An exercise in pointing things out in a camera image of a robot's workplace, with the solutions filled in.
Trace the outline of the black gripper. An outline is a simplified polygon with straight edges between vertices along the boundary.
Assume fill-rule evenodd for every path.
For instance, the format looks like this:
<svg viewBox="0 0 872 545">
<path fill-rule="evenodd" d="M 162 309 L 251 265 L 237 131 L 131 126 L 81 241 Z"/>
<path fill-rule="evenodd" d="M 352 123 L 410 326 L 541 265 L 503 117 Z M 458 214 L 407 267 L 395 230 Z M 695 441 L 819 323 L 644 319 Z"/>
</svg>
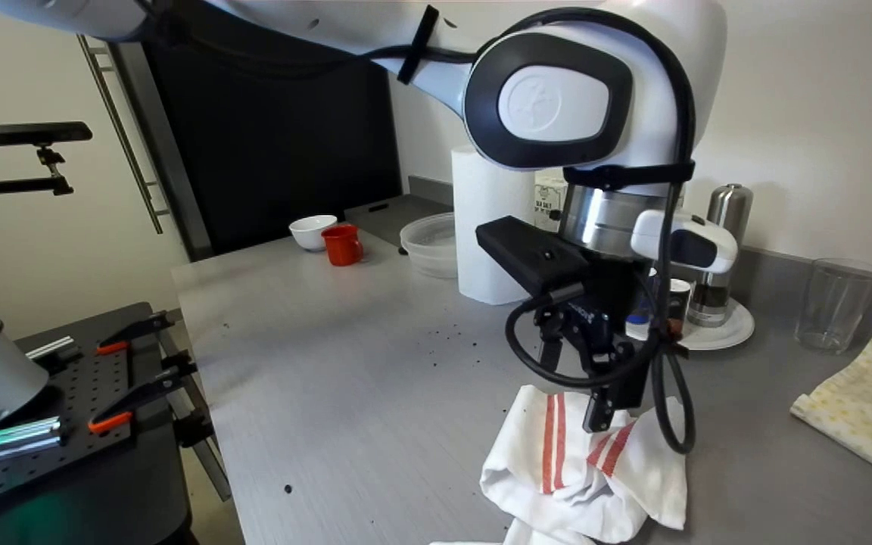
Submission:
<svg viewBox="0 0 872 545">
<path fill-rule="evenodd" d="M 541 348 L 532 374 L 587 392 L 587 433 L 610 425 L 615 407 L 648 410 L 648 379 L 673 348 L 660 282 L 648 265 L 595 265 L 587 290 L 564 304 L 532 304 Z"/>
</svg>

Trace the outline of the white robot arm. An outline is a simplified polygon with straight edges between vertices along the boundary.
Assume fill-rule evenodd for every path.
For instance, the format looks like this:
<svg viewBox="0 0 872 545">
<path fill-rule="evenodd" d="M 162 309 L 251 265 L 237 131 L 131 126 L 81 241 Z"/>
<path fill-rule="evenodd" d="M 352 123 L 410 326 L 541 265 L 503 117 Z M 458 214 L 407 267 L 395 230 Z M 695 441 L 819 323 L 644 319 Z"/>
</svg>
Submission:
<svg viewBox="0 0 872 545">
<path fill-rule="evenodd" d="M 632 295 L 660 271 L 723 272 L 739 257 L 729 230 L 674 210 L 720 80 L 716 0 L 0 0 L 0 14 L 138 44 L 184 4 L 370 61 L 448 105 L 482 158 L 564 172 L 556 233 L 499 217 L 474 240 L 530 290 L 519 311 L 541 351 L 523 363 L 561 382 L 556 355 L 577 351 L 569 385 L 590 429 L 640 407 L 674 351 L 663 323 L 642 348 L 624 342 Z"/>
</svg>

